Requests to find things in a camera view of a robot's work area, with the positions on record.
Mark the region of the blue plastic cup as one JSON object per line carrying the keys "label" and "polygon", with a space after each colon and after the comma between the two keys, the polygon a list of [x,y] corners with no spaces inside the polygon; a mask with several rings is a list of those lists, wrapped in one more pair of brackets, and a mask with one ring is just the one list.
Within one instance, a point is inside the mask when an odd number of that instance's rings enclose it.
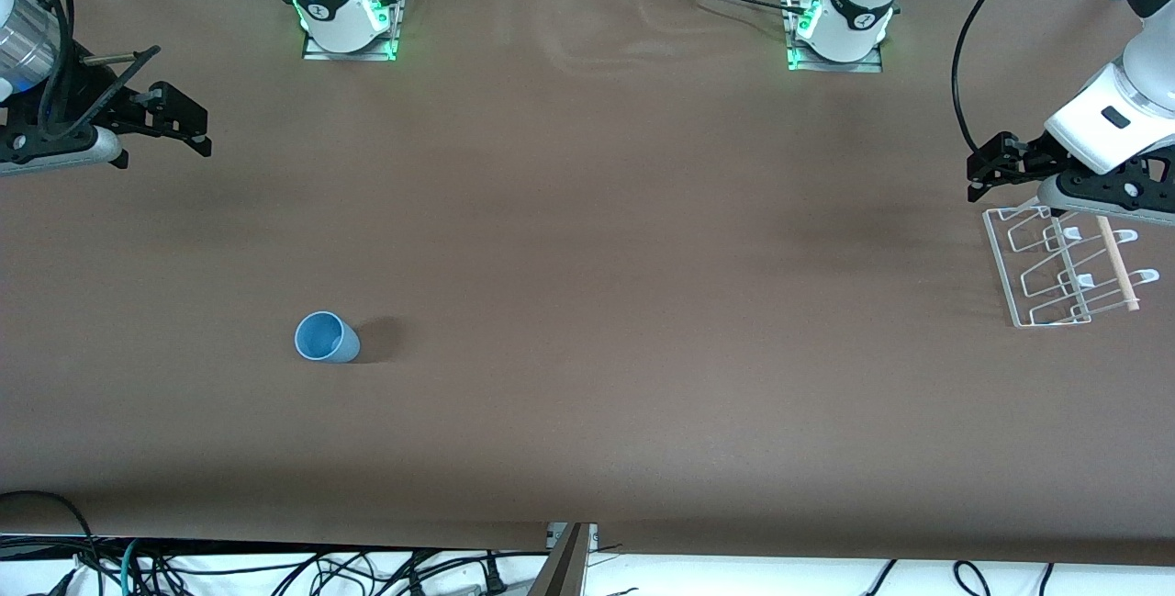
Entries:
{"label": "blue plastic cup", "polygon": [[293,341],[298,356],[313,362],[344,364],[361,351],[357,333],[328,310],[313,312],[300,321]]}

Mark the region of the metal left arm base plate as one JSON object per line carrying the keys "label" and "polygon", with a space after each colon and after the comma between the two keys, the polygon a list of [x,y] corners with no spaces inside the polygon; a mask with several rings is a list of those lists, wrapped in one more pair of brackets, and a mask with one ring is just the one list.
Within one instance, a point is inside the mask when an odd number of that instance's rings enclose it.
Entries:
{"label": "metal left arm base plate", "polygon": [[855,62],[835,62],[819,55],[804,36],[822,18],[822,2],[819,0],[780,0],[783,26],[786,31],[785,42],[788,51],[788,69],[791,72],[827,72],[827,73],[881,73],[884,71],[880,43],[874,43],[864,59]]}

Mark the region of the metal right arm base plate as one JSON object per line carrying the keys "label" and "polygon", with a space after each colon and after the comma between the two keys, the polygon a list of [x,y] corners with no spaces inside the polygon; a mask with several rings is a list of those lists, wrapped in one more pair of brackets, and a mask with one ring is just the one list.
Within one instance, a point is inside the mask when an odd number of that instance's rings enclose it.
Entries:
{"label": "metal right arm base plate", "polygon": [[364,48],[350,52],[333,52],[320,47],[306,29],[306,21],[301,19],[300,27],[306,31],[301,55],[308,61],[345,61],[345,62],[392,62],[397,60],[400,48],[400,29],[407,9],[407,0],[374,0],[370,14],[378,24],[387,27],[381,34],[374,36]]}

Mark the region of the aluminium table post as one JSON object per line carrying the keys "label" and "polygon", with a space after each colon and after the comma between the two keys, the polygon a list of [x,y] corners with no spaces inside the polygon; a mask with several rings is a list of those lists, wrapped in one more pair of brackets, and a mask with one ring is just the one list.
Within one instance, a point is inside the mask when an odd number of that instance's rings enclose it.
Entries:
{"label": "aluminium table post", "polygon": [[583,596],[588,560],[599,550],[599,525],[549,523],[550,553],[526,596]]}

